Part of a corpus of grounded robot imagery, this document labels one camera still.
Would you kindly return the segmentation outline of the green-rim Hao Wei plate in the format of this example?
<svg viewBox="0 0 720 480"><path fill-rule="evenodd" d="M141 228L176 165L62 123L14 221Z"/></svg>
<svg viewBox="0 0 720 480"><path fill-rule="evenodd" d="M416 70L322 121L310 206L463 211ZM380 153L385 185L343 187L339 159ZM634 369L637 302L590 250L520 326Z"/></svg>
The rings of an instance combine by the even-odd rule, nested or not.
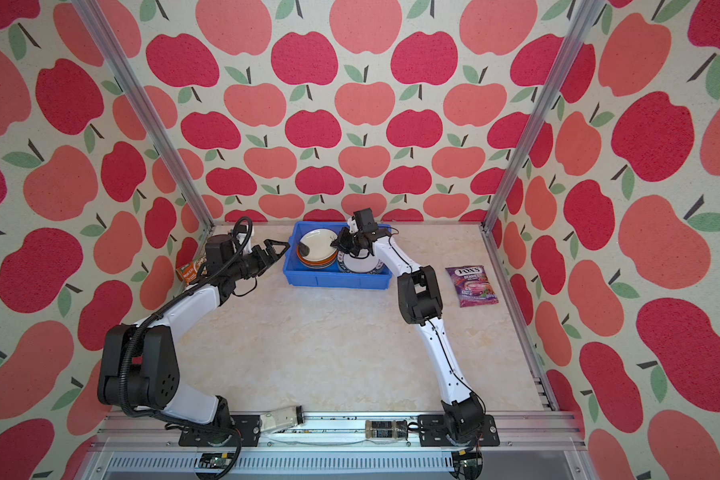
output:
<svg viewBox="0 0 720 480"><path fill-rule="evenodd" d="M365 250L359 256L339 252L337 263L339 270L348 274L380 274L384 268L381 260Z"/></svg>

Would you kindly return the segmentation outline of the orange plate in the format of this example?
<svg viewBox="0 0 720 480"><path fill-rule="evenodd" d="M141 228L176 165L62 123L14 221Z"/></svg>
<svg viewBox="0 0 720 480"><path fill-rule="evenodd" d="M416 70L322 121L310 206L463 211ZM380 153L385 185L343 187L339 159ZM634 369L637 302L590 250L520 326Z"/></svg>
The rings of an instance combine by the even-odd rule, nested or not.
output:
<svg viewBox="0 0 720 480"><path fill-rule="evenodd" d="M296 252L297 259L299 262L305 266L308 269L312 270L322 270L330 267L333 265L337 259L337 252L334 252L331 256L327 257L326 259L320 260L320 261L310 261L307 260L304 256L301 255L299 251Z"/></svg>

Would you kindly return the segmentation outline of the plain cream plate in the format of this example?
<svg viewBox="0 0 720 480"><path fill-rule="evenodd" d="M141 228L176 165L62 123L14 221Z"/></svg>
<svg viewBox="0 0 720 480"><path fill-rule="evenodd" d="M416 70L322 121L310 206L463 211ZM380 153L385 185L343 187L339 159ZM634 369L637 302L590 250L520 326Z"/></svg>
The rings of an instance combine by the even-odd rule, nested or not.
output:
<svg viewBox="0 0 720 480"><path fill-rule="evenodd" d="M305 233L298 241L297 252L306 262L323 262L337 252L337 248L333 245L337 238L338 234L330 229L311 230Z"/></svg>

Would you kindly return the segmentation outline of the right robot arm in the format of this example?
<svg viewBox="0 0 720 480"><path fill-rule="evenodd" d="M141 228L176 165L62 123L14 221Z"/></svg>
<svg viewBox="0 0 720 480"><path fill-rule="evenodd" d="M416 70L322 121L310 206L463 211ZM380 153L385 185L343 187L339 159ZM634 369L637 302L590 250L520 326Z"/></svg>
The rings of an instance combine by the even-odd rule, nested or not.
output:
<svg viewBox="0 0 720 480"><path fill-rule="evenodd" d="M363 252L375 257L396 277L401 316L417 328L437 377L449 440L455 445L476 443L486 410L481 397L466 382L447 338L434 268L405 254L393 232L379 226L369 208L352 214L333 245L352 257Z"/></svg>

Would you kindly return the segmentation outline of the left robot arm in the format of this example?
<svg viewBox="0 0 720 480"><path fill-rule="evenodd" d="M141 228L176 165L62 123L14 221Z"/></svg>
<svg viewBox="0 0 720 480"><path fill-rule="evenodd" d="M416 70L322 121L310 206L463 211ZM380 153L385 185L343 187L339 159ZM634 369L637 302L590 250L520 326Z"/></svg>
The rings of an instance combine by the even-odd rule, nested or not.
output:
<svg viewBox="0 0 720 480"><path fill-rule="evenodd" d="M257 279L289 250L283 241L250 244L251 231L212 236L196 277L180 295L148 317L120 324L106 336L98 401L126 415L151 417L223 436L234 429L226 400L181 379L176 344L199 320L236 297L240 280Z"/></svg>

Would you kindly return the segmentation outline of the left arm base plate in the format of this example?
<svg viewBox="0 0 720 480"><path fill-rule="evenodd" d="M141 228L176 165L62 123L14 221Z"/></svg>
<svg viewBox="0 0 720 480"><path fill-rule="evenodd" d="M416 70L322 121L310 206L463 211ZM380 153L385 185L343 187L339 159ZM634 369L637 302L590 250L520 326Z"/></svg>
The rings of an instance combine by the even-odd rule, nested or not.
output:
<svg viewBox="0 0 720 480"><path fill-rule="evenodd" d="M178 439L181 447L231 448L256 447L261 435L259 415L232 415L219 425L183 427Z"/></svg>

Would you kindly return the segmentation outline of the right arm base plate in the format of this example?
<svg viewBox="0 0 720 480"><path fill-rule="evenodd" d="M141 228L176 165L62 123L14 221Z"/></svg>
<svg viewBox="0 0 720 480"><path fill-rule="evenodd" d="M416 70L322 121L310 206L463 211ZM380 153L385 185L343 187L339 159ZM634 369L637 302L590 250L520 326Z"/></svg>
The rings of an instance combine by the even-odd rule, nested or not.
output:
<svg viewBox="0 0 720 480"><path fill-rule="evenodd" d="M446 419L443 414L420 415L418 424L419 442L422 447L498 447L501 443L492 415L481 420L458 425L455 420Z"/></svg>

